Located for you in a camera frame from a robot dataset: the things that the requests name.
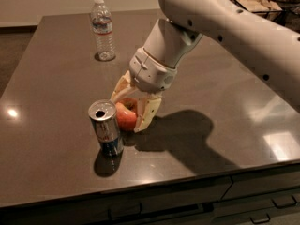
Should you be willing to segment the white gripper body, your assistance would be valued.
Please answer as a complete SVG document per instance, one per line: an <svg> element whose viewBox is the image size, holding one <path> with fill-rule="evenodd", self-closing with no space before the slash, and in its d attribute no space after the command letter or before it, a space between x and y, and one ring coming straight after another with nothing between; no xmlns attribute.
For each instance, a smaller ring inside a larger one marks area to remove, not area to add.
<svg viewBox="0 0 300 225"><path fill-rule="evenodd" d="M177 69L161 65L143 48L139 48L129 62L129 72L139 90L155 94L171 86Z"/></svg>

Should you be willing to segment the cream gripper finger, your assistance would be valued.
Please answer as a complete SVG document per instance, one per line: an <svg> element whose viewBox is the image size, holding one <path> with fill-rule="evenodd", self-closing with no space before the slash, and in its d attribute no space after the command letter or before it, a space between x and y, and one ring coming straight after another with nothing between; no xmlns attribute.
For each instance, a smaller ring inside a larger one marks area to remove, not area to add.
<svg viewBox="0 0 300 225"><path fill-rule="evenodd" d="M111 95L111 101L117 103L123 98L127 98L129 95L137 91L136 85L131 80L131 74L127 71L118 81L113 89Z"/></svg>
<svg viewBox="0 0 300 225"><path fill-rule="evenodd" d="M138 133L147 129L157 114L162 101L162 95L146 94L145 97L139 97L137 101L137 121L134 132Z"/></svg>

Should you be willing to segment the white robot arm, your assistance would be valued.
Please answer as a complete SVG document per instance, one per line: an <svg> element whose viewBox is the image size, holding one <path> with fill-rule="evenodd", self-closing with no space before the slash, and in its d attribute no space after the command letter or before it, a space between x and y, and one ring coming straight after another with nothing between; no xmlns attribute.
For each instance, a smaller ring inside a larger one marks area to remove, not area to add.
<svg viewBox="0 0 300 225"><path fill-rule="evenodd" d="M158 0L165 15L133 55L111 101L125 130L148 128L177 73L177 66L208 36L294 109L300 107L300 40L294 31L250 13L229 0Z"/></svg>

